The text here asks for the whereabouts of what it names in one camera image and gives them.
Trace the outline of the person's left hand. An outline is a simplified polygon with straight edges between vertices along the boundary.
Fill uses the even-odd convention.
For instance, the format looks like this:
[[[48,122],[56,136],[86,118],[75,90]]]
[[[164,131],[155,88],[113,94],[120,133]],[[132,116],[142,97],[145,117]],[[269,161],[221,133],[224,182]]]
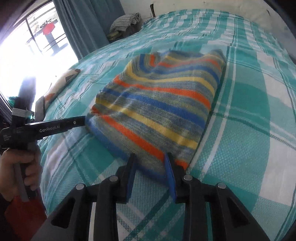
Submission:
[[[32,191],[40,186],[42,167],[40,165],[41,151],[39,147],[32,151],[7,149],[1,156],[1,195],[6,201],[12,201],[19,195],[14,165],[28,164],[25,169],[24,184]]]

